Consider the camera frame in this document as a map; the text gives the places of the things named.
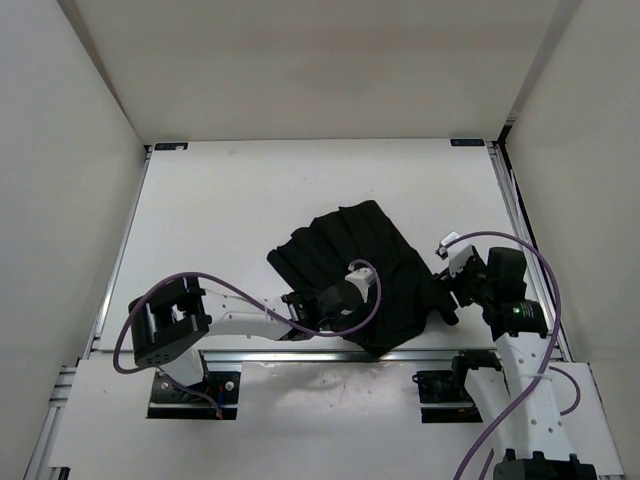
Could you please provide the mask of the black skirt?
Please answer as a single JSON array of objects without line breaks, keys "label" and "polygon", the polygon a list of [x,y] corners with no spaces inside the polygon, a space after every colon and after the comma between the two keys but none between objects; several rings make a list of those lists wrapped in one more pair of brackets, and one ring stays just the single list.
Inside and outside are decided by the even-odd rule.
[{"label": "black skirt", "polygon": [[281,278],[304,293],[325,291],[344,279],[352,262],[362,260],[380,277],[381,305],[347,341],[380,357],[421,335],[431,314],[449,326],[459,322],[451,294],[373,200],[314,218],[267,255]]}]

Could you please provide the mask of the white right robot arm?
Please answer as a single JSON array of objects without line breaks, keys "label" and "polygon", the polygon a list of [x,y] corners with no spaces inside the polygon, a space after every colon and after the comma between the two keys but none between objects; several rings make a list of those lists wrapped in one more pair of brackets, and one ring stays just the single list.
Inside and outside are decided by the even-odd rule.
[{"label": "white right robot arm", "polygon": [[526,297],[525,255],[505,247],[482,259],[466,241],[446,240],[437,250],[446,260],[443,279],[460,306],[476,304],[496,349],[454,358],[449,387],[472,400],[484,424],[454,473],[462,478],[476,452],[491,445],[482,472],[495,479],[594,479],[563,426],[550,375],[557,329],[541,305]]}]

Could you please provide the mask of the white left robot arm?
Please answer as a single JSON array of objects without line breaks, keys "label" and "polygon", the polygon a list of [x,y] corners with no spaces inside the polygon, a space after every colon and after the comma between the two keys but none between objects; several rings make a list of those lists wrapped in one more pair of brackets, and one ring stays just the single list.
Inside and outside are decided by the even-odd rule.
[{"label": "white left robot arm", "polygon": [[208,292],[196,277],[166,282],[128,306],[136,368],[156,369],[188,400],[212,388],[195,344],[208,336],[258,337],[304,341],[358,333],[372,322],[377,294],[374,272],[360,268],[321,293],[292,292],[250,301],[242,295]]}]

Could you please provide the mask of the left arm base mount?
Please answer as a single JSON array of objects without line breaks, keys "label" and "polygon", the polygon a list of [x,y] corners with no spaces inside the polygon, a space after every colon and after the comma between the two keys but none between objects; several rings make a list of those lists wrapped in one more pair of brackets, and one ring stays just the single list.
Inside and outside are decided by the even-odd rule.
[{"label": "left arm base mount", "polygon": [[241,370],[239,367],[213,368],[210,366],[208,382],[190,386],[214,400],[221,414],[211,402],[201,395],[194,395],[170,383],[163,372],[153,378],[149,402],[148,419],[164,420],[211,420],[234,421],[237,419]]}]

